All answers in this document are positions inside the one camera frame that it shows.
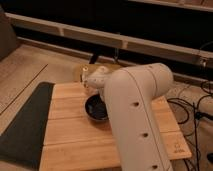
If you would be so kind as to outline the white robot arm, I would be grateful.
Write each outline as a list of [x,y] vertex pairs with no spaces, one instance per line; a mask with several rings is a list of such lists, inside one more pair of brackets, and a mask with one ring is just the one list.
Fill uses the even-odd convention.
[[122,171],[173,171],[152,110],[152,101],[173,83],[162,63],[120,68],[100,67],[86,83],[103,93]]

